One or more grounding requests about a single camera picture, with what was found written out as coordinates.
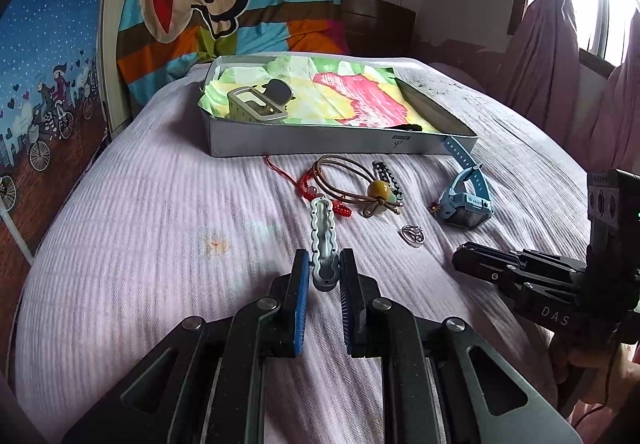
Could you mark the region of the person's right hand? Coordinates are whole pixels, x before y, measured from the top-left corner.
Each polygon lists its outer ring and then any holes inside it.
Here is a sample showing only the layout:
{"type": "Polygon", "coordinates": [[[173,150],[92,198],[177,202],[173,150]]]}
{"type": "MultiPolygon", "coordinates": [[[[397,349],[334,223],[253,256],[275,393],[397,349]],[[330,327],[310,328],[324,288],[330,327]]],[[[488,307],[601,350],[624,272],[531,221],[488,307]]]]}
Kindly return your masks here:
{"type": "Polygon", "coordinates": [[[570,416],[582,442],[639,442],[639,349],[627,344],[616,350],[571,349],[554,336],[549,357],[557,386],[570,365],[596,372],[570,416]]]}

